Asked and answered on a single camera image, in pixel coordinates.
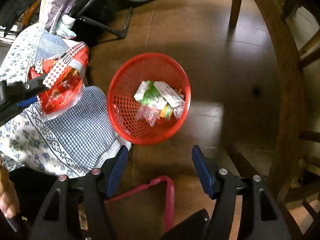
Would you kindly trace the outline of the person left hand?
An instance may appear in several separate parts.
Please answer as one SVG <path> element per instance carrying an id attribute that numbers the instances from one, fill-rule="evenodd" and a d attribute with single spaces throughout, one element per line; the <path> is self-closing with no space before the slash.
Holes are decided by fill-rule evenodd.
<path id="1" fill-rule="evenodd" d="M 0 205 L 5 218 L 14 218 L 20 212 L 20 203 L 14 187 L 14 183 L 9 179 L 9 171 L 3 166 L 1 157 L 1 182 L 0 182 Z"/>

